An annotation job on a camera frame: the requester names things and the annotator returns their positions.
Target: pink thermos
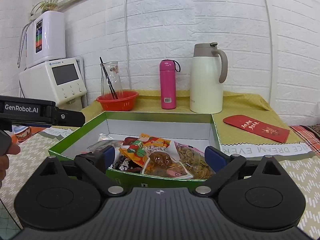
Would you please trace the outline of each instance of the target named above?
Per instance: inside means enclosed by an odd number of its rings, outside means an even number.
[[[160,62],[160,93],[161,107],[163,109],[174,109],[176,102],[176,71],[180,72],[181,68],[177,61],[172,59],[164,59]]]

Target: carafe lid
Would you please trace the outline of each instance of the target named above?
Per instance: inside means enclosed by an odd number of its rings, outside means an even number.
[[[193,52],[193,57],[218,57],[218,54],[213,54],[212,49],[217,49],[217,42],[197,43]]]
[[[195,48],[212,48],[212,47],[217,47],[218,43],[217,42],[211,42],[211,43],[197,43],[195,45]]]

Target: chopsticks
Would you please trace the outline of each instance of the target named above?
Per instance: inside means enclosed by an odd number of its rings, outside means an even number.
[[[117,96],[115,90],[113,89],[113,86],[112,86],[112,84],[111,84],[111,81],[110,81],[110,79],[109,79],[108,73],[107,73],[107,71],[106,71],[106,68],[105,68],[105,66],[104,66],[104,64],[103,64],[103,61],[102,61],[102,58],[101,58],[101,57],[100,57],[100,62],[101,62],[101,63],[100,63],[100,66],[102,67],[103,72],[104,72],[104,75],[106,76],[106,79],[108,80],[108,85],[109,85],[109,88],[110,88],[112,97],[113,97],[113,99],[118,99],[118,96]]]

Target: blue gripper pad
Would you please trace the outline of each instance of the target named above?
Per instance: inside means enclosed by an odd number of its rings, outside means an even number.
[[[103,155],[104,155],[104,164],[105,164],[105,168],[106,170],[111,166],[111,164],[115,161],[115,157],[116,157],[116,151],[114,149],[114,147],[106,147],[106,150],[103,151]]]
[[[205,149],[204,159],[205,162],[216,173],[231,161],[231,158],[228,155],[224,154],[223,152],[219,151],[218,149],[212,146],[208,146]]]

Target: beige carafe handle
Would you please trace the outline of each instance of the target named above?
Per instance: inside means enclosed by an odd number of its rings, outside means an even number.
[[[217,42],[211,42],[210,46],[212,47],[212,54],[219,54],[221,57],[221,74],[219,77],[219,82],[225,82],[228,74],[228,58],[227,55],[224,53],[223,50],[217,48]]]

